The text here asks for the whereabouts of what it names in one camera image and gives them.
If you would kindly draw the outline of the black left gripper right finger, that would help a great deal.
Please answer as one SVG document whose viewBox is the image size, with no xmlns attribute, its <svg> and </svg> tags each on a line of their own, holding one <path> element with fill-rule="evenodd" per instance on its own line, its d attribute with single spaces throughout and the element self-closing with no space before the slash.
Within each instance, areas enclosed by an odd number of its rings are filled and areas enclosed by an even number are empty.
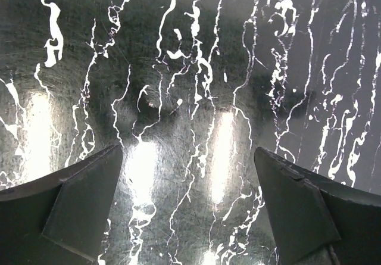
<svg viewBox="0 0 381 265">
<path fill-rule="evenodd" d="M 262 147 L 254 163 L 281 264 L 380 264 L 380 196 Z"/>
</svg>

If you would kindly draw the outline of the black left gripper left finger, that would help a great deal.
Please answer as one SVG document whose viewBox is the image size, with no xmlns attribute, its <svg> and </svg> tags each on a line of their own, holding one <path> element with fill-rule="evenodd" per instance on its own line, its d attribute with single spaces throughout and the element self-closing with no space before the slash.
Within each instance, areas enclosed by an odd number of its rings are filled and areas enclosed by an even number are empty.
<svg viewBox="0 0 381 265">
<path fill-rule="evenodd" d="M 123 162 L 120 145 L 1 191 L 1 264 L 96 264 Z"/>
</svg>

